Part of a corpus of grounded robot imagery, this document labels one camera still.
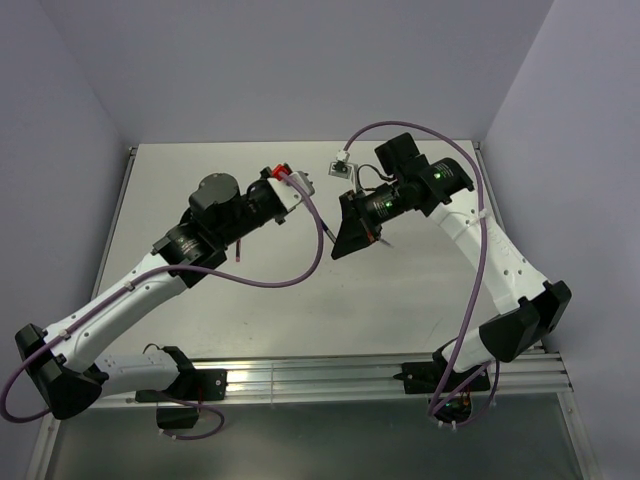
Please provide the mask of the blue pen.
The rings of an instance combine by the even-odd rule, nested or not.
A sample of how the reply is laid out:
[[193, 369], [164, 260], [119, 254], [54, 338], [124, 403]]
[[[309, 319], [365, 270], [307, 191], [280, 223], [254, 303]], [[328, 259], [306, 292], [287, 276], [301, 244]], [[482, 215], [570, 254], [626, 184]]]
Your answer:
[[333, 233], [330, 229], [328, 229], [328, 228], [323, 228], [323, 231], [324, 231], [324, 233], [326, 234], [326, 236], [329, 238], [329, 240], [330, 240], [332, 243], [334, 243], [334, 244], [335, 244], [335, 242], [336, 242], [337, 238], [336, 238], [336, 236], [334, 235], [334, 233]]

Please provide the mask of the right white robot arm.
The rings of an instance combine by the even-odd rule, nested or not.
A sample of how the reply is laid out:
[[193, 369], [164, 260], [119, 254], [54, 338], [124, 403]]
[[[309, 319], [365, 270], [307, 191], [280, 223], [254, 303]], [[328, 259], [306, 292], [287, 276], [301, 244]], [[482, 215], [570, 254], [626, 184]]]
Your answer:
[[339, 259], [381, 238], [384, 223], [409, 211], [432, 219], [476, 269], [498, 314], [436, 354], [435, 383], [452, 390], [468, 370], [511, 362], [557, 327], [572, 293], [551, 282], [515, 247], [484, 205], [479, 181], [452, 158], [430, 162], [403, 133], [378, 146], [383, 184], [339, 198], [341, 225], [331, 256]]

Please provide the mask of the aluminium mounting rail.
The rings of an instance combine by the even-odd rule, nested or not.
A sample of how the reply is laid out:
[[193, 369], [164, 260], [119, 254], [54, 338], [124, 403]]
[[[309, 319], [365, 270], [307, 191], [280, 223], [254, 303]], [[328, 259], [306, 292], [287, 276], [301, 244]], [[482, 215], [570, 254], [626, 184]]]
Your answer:
[[[426, 362], [427, 354], [289, 357], [265, 359], [210, 359], [195, 361], [200, 371], [226, 372], [223, 406], [340, 401], [410, 400], [403, 382], [394, 378], [404, 363]], [[573, 390], [558, 353], [535, 347], [500, 373], [498, 395], [561, 394]]]

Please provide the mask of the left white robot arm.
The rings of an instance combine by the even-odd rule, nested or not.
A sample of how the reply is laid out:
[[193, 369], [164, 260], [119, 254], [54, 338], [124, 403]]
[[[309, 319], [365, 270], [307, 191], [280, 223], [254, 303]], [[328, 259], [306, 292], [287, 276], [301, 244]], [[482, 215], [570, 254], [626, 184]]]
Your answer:
[[190, 195], [180, 222], [124, 278], [62, 321], [23, 327], [16, 344], [49, 413], [66, 420], [101, 397], [129, 391], [190, 395], [197, 373], [179, 348], [125, 357], [109, 356], [106, 348], [224, 263], [230, 245], [269, 221], [283, 223], [314, 192], [305, 173], [285, 166], [263, 169], [247, 190], [229, 174], [211, 174]]

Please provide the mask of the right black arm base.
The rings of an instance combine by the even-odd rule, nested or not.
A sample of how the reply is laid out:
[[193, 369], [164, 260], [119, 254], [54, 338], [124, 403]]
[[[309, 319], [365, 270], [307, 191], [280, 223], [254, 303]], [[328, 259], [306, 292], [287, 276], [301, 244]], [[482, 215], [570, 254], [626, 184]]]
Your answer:
[[[456, 394], [451, 400], [435, 413], [435, 418], [444, 423], [463, 422], [472, 414], [471, 394], [474, 392], [488, 392], [491, 383], [488, 374], [480, 366], [473, 367], [464, 373], [453, 371], [444, 387], [442, 396], [446, 397], [460, 383], [464, 383], [476, 371], [480, 371], [473, 380]], [[405, 362], [401, 370], [393, 376], [394, 380], [403, 383], [404, 393], [407, 395], [433, 394], [444, 372], [435, 361]]]

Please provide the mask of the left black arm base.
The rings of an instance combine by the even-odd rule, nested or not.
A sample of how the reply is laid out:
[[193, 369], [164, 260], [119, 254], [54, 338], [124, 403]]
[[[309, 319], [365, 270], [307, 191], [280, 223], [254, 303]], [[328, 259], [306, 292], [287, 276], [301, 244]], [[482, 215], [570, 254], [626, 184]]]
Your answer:
[[209, 402], [222, 401], [226, 395], [227, 371], [225, 369], [194, 370], [186, 380], [176, 380], [165, 390], [138, 390], [136, 403], [154, 403], [156, 425], [164, 433], [177, 437], [199, 437], [194, 429], [200, 420], [213, 417], [217, 424], [212, 435], [222, 430], [226, 423], [224, 415]]

